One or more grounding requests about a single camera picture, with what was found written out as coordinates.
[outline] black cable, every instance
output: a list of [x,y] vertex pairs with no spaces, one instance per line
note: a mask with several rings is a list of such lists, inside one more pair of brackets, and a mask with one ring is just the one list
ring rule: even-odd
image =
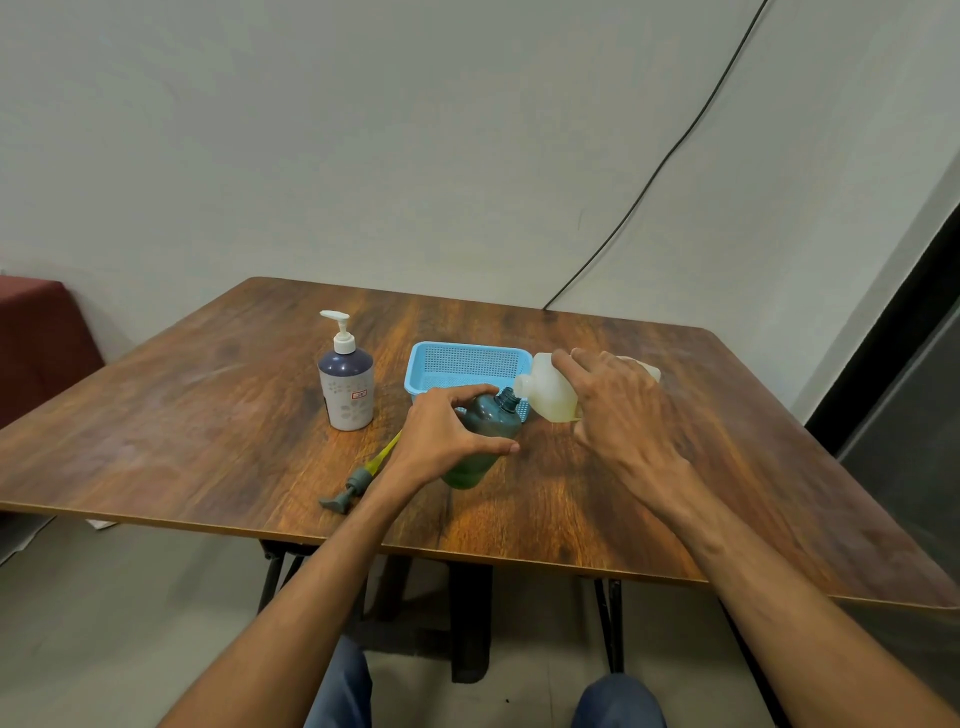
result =
[[676,152],[678,147],[680,147],[680,145],[686,141],[686,138],[690,136],[690,132],[692,132],[696,128],[697,124],[700,123],[700,120],[703,118],[704,114],[707,113],[707,109],[709,109],[710,104],[713,102],[713,98],[717,95],[717,91],[720,90],[720,86],[723,85],[723,82],[727,80],[727,74],[729,74],[730,69],[733,68],[733,64],[736,61],[737,57],[740,55],[740,51],[743,49],[744,43],[746,43],[747,38],[750,37],[750,33],[753,31],[754,26],[756,25],[756,22],[760,19],[760,14],[763,12],[763,9],[767,7],[768,2],[769,0],[763,0],[763,2],[760,3],[760,7],[756,9],[756,14],[754,15],[754,19],[750,21],[750,26],[747,28],[747,32],[743,34],[743,37],[740,39],[740,44],[736,46],[736,50],[733,51],[733,56],[730,59],[730,62],[727,63],[727,67],[724,68],[723,74],[720,76],[720,80],[717,82],[717,85],[713,87],[713,91],[710,93],[709,98],[707,98],[707,102],[704,104],[704,107],[700,109],[700,113],[697,114],[697,118],[695,118],[693,120],[693,123],[686,128],[684,135],[677,140],[677,143],[670,148],[669,152],[666,153],[666,157],[664,157],[660,161],[660,164],[657,165],[657,169],[655,169],[654,173],[650,175],[650,179],[647,180],[647,183],[643,185],[643,189],[640,190],[640,194],[636,196],[634,203],[630,205],[630,209],[627,210],[627,214],[624,215],[623,219],[616,224],[616,227],[613,229],[613,232],[611,232],[607,236],[607,239],[603,241],[603,244],[593,252],[593,255],[587,258],[587,262],[584,263],[582,266],[580,266],[580,270],[574,273],[573,276],[570,277],[570,280],[564,283],[564,287],[561,288],[559,291],[557,291],[553,295],[552,299],[546,302],[546,304],[543,306],[543,309],[542,309],[543,311],[549,308],[550,304],[556,301],[561,296],[561,294],[567,288],[570,287],[570,283],[572,283],[574,280],[580,277],[580,274],[587,269],[587,266],[589,266],[590,263],[593,262],[594,258],[596,258],[598,255],[600,255],[603,252],[603,249],[607,247],[607,245],[610,243],[611,240],[613,240],[613,237],[620,231],[620,228],[623,227],[623,224],[630,219],[630,216],[632,214],[634,214],[634,210],[636,209],[636,206],[640,204],[640,200],[643,199],[643,196],[647,193],[647,190],[650,189],[650,185],[654,183],[654,180],[657,178],[657,175],[660,173],[660,170],[663,169],[663,165],[666,164],[666,162],[671,157],[673,157],[673,153]]

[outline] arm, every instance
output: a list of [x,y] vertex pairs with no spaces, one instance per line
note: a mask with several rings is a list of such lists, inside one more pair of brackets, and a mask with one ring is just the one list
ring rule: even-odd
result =
[[574,428],[684,543],[797,726],[960,726],[890,656],[704,485],[675,450],[666,394],[635,362],[553,354],[584,411]]
[[417,397],[390,463],[353,512],[160,726],[301,728],[373,556],[400,511],[466,455],[519,450],[513,440],[468,432],[453,409],[496,391],[480,384]]

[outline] red fabric covered box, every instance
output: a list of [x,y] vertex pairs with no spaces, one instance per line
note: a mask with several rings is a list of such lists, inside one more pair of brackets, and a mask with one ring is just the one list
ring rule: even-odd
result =
[[0,276],[0,427],[102,366],[62,283]]

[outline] label on bottle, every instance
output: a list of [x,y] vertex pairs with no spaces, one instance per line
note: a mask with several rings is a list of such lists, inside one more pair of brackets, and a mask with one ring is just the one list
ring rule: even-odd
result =
[[320,372],[326,413],[337,429],[360,429],[373,419],[373,367],[355,376]]

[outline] forearm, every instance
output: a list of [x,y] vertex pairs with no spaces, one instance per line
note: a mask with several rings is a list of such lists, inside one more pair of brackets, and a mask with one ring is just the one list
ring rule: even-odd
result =
[[768,546],[689,466],[658,515],[731,612],[797,726],[954,726],[949,706]]
[[300,728],[373,556],[414,493],[388,468],[161,726]]

